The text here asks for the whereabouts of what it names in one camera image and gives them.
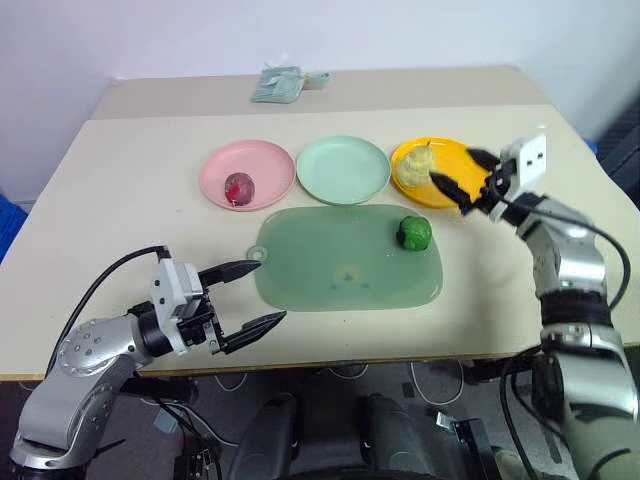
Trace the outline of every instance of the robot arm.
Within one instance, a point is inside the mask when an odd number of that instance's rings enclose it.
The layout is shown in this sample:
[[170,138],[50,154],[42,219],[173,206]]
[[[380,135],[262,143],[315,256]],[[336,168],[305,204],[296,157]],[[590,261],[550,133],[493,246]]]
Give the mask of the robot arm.
[[463,214],[478,208],[515,226],[531,251],[543,325],[543,353],[533,362],[534,407],[560,427],[579,478],[637,478],[638,390],[611,324],[604,262],[584,226],[589,220],[527,191],[546,169],[544,136],[515,142],[499,159],[484,150],[469,154],[489,172],[475,202],[451,178],[431,178]]
[[19,478],[83,478],[109,419],[115,394],[132,374],[171,351],[207,342],[231,353],[264,336],[286,312],[245,324],[225,337],[208,287],[260,266],[226,263],[198,273],[191,264],[160,258],[152,302],[126,315],[79,325],[61,342],[53,368],[27,400],[10,453]]

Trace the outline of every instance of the white wall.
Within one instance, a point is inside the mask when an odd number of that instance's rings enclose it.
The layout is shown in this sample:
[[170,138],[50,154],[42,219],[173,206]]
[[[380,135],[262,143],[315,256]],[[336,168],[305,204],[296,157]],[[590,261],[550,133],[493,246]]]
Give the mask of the white wall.
[[513,64],[594,137],[640,79],[638,0],[0,0],[0,190],[39,194],[110,78]]

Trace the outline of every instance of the table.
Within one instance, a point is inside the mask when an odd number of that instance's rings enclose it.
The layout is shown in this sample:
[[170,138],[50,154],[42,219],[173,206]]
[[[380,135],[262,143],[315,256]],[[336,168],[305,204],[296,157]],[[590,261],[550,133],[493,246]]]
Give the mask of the table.
[[[523,74],[510,67],[341,72],[328,88],[291,105],[250,104],[256,76],[147,79],[115,83],[87,121],[36,202],[0,266],[0,378],[42,378],[69,313],[112,261],[166,244],[177,261],[203,269],[244,258],[274,212],[320,205],[299,184],[275,205],[237,213],[210,203],[198,174],[220,146],[261,138],[296,156],[332,134],[368,139],[390,154],[404,140],[443,136],[494,152],[518,137],[548,139],[548,171],[538,191],[590,216],[640,261],[640,213],[611,182],[587,145]],[[229,356],[207,348],[167,355],[154,374],[500,356],[538,341],[539,302],[526,246],[505,223],[474,212],[429,210],[392,185],[367,203],[395,203],[425,215],[444,269],[440,296],[418,308],[367,312],[290,312],[256,344]],[[598,242],[609,291],[621,278],[615,251]],[[114,274],[81,315],[122,314],[148,298],[154,259]],[[253,278],[216,286],[225,332],[275,309]],[[626,344],[640,342],[640,275],[613,312]]]

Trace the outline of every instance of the package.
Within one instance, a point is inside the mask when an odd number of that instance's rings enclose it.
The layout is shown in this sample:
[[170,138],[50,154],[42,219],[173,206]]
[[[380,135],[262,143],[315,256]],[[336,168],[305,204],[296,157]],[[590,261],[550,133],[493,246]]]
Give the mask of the package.
[[291,103],[303,88],[319,88],[330,78],[329,73],[304,74],[299,67],[276,67],[262,71],[252,102]]

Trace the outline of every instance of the blue object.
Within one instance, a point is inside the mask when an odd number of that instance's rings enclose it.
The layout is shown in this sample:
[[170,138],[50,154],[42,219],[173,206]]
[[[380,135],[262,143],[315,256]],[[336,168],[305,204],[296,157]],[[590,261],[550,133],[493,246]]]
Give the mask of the blue object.
[[583,138],[583,140],[584,140],[584,143],[589,145],[589,148],[591,149],[593,154],[597,155],[597,153],[598,153],[598,145],[596,145],[596,142],[594,142],[593,140],[589,140],[588,138]]
[[24,210],[0,195],[0,262],[26,218],[27,214]]
[[[181,408],[172,406],[169,406],[169,408],[180,415],[182,418],[185,418],[185,413]],[[176,419],[162,409],[158,411],[158,414],[153,421],[153,426],[168,435],[171,435],[178,430],[178,422],[176,421]]]

